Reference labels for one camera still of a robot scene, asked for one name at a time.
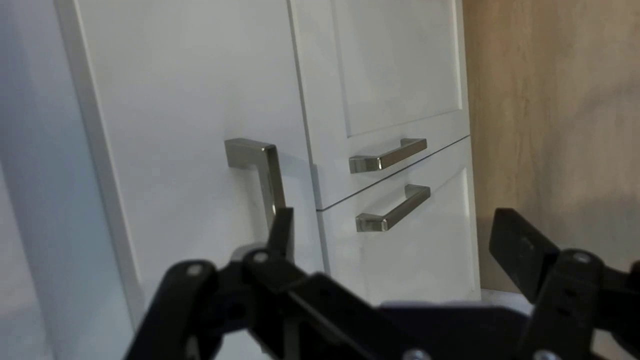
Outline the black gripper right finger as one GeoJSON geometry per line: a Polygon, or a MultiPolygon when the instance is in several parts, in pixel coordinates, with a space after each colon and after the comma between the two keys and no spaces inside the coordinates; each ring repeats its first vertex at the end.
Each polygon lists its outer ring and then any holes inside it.
{"type": "Polygon", "coordinates": [[[491,254],[533,304],[514,360],[600,360],[596,330],[640,357],[640,262],[626,272],[582,248],[558,248],[514,207],[498,207],[491,254]]]}

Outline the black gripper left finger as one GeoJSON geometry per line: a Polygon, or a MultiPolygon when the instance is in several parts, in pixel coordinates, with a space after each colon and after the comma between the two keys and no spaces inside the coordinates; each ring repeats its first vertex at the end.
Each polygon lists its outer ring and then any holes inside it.
{"type": "Polygon", "coordinates": [[[274,360],[372,360],[349,319],[364,304],[292,260],[295,209],[280,207],[268,241],[225,268],[174,264],[162,277],[125,360],[214,360],[225,337],[248,331],[274,360]]]}

